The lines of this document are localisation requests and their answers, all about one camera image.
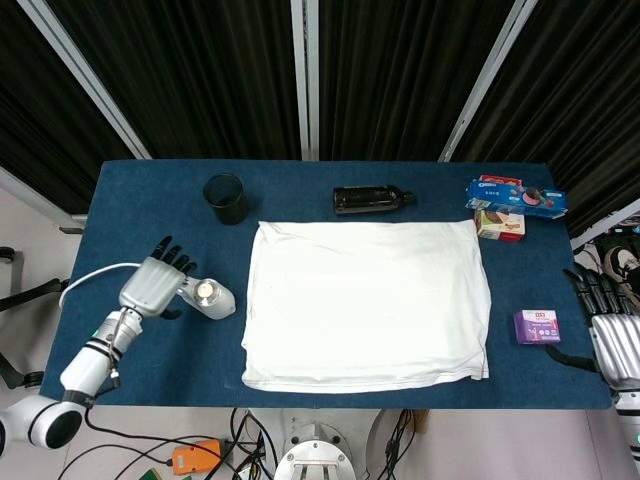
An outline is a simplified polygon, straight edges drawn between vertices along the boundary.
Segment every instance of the white towel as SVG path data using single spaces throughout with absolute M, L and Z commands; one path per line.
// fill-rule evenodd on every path
M 480 380 L 490 308 L 471 220 L 260 222 L 242 380 L 308 393 Z

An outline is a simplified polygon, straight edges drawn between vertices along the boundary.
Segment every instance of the orange power strip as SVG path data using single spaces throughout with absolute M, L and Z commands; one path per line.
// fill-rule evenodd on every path
M 178 447 L 171 456 L 174 475 L 208 472 L 220 463 L 221 450 L 219 440 L 204 440 L 196 442 L 196 445 L 208 448 L 215 452 L 216 455 L 196 447 Z

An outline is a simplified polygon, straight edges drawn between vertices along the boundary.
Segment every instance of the black cup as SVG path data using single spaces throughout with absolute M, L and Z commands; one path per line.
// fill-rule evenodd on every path
M 235 175 L 214 175 L 206 183 L 202 193 L 217 219 L 225 225 L 240 223 L 249 213 L 242 183 Z

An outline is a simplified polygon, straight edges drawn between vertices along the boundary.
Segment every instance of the blue box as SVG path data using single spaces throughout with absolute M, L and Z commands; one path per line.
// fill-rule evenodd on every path
M 468 189 L 467 208 L 490 212 L 519 213 L 535 217 L 558 218 L 567 213 L 563 192 L 473 180 Z

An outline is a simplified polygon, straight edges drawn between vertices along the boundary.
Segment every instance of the blue table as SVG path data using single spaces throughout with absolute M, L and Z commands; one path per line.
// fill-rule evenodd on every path
M 202 198 L 202 186 L 219 172 L 245 185 L 249 217 L 219 224 Z M 344 221 L 332 211 L 332 189 L 343 185 L 395 184 L 413 191 L 418 205 L 386 215 L 348 220 L 460 221 L 465 189 L 482 173 L 522 178 L 553 187 L 548 169 L 531 164 L 437 164 L 416 162 L 320 162 L 248 160 L 114 161 L 104 164 L 80 245 L 73 278 L 118 262 L 140 262 L 167 234 L 198 262 L 196 277 L 213 277 L 236 295 L 237 312 L 219 322 L 173 301 L 178 320 L 143 323 L 144 333 L 120 365 L 122 387 L 101 397 L 116 405 L 240 406 L 299 408 L 607 408 L 611 397 L 593 373 L 555 363 L 541 347 L 516 343 L 512 315 L 555 309 L 561 347 L 591 355 L 580 306 L 562 268 L 571 268 L 562 220 L 527 218 L 517 244 L 480 240 L 491 288 L 487 340 L 490 378 L 462 380 L 393 392 L 312 395 L 269 393 L 244 386 L 246 286 L 258 220 Z M 118 292 L 133 273 L 112 271 L 72 291 L 46 369 L 42 393 L 60 398 L 59 376 L 105 316 L 118 308 Z

